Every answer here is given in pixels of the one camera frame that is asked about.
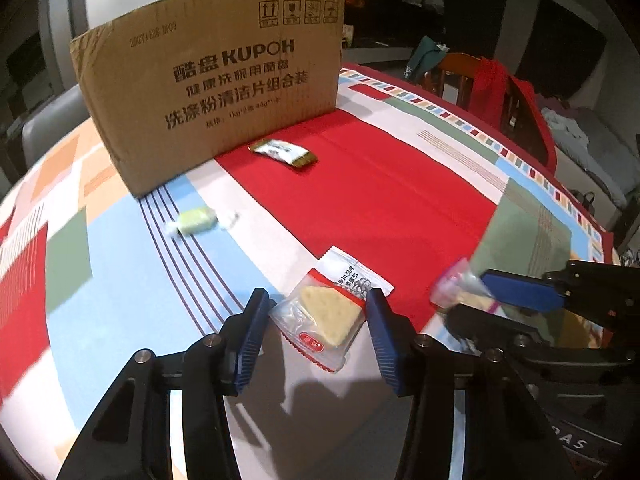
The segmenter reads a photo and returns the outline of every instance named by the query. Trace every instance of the gray chair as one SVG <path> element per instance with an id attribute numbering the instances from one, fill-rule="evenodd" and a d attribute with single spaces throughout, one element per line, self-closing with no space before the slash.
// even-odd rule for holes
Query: gray chair
<path id="1" fill-rule="evenodd" d="M 56 97 L 33 116 L 22 129 L 22 148 L 27 168 L 33 166 L 53 145 L 89 118 L 80 86 Z"/>

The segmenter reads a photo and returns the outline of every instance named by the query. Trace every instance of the table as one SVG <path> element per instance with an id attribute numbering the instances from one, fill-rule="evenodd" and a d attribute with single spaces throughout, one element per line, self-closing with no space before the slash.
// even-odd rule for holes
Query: table
<path id="1" fill-rule="evenodd" d="M 459 257 L 529 275 L 611 261 L 611 236 L 570 193 L 464 110 L 351 65 L 337 108 L 274 134 L 318 156 L 303 171 L 240 147 L 137 201 L 88 120 L 12 189 L 0 205 L 0 424 L 45 478 L 133 352 L 186 349 L 254 287 L 287 294 L 331 245 L 391 282 L 393 309 L 450 348 L 428 295 Z M 203 205 L 239 220 L 184 242 L 162 234 Z M 544 329 L 562 343 L 572 323 Z M 599 337 L 584 334 L 578 344 Z M 366 324 L 337 374 L 271 326 L 228 414 L 246 478 L 391 478 L 408 401 L 381 380 Z M 180 480 L 178 395 L 171 418 Z"/>

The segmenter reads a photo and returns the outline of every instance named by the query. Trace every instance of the cardboard box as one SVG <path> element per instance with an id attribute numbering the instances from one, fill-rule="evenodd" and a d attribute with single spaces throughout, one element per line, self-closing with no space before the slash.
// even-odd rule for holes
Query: cardboard box
<path id="1" fill-rule="evenodd" d="M 161 0 L 71 43 L 82 94 L 140 197 L 335 108 L 344 0 Z"/>

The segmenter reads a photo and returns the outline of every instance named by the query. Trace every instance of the fragile symbol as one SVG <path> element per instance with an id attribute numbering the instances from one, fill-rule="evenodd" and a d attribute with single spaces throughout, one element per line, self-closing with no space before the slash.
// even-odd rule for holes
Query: fragile symbol
<path id="1" fill-rule="evenodd" d="M 325 23 L 335 23 L 338 21 L 338 4 L 331 0 L 324 1 L 324 19 Z"/>
<path id="2" fill-rule="evenodd" d="M 300 0 L 284 0 L 282 3 L 284 25 L 298 25 L 300 23 Z"/>
<path id="3" fill-rule="evenodd" d="M 278 25 L 278 0 L 260 2 L 260 27 L 275 27 Z"/>
<path id="4" fill-rule="evenodd" d="M 305 1 L 305 23 L 320 23 L 320 0 Z"/>

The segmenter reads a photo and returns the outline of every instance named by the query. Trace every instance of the tablecloth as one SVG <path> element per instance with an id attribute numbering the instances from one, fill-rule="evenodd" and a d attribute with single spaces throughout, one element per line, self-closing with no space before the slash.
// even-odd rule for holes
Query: tablecloth
<path id="1" fill-rule="evenodd" d="M 392 308 L 444 341 L 428 295 L 462 256 L 531 276 L 569 257 L 610 262 L 610 235 L 526 153 L 388 76 L 345 67 L 335 112 L 272 137 L 318 163 L 294 171 L 241 146 L 137 201 L 88 120 L 0 205 L 0 423 L 45 478 L 133 352 L 184 350 L 254 287 L 287 294 L 332 245 L 391 282 Z M 203 205 L 239 220 L 228 232 L 163 234 L 178 211 Z M 268 329 L 252 384 L 228 402 L 242 474 L 302 478 L 350 434 L 376 434 L 390 396 L 366 325 L 333 375 Z M 179 395 L 171 418 L 180 479 Z"/>

